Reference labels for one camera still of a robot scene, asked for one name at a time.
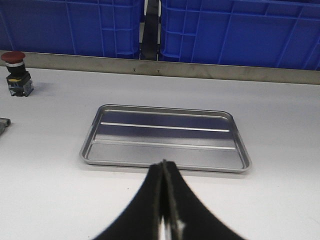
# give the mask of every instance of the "white table surface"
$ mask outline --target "white table surface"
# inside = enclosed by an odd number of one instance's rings
[[[28,70],[35,90],[12,97],[0,67],[0,117],[12,121],[0,136],[1,240],[92,239],[130,202],[145,169],[79,156],[104,104],[231,113],[252,168],[185,181],[248,240],[320,239],[319,85]]]

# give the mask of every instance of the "metal edge strip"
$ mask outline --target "metal edge strip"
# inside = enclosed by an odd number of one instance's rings
[[[320,85],[320,71],[25,52],[27,68]]]

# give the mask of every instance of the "stainless steel tray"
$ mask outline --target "stainless steel tray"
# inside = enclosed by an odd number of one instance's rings
[[[233,117],[224,111],[103,105],[80,155],[88,164],[242,173],[251,161]]]

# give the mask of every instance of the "blue plastic crate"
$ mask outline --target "blue plastic crate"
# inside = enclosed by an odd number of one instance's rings
[[[139,58],[144,0],[0,0],[0,49]]]
[[[162,0],[160,60],[320,70],[320,0]]]

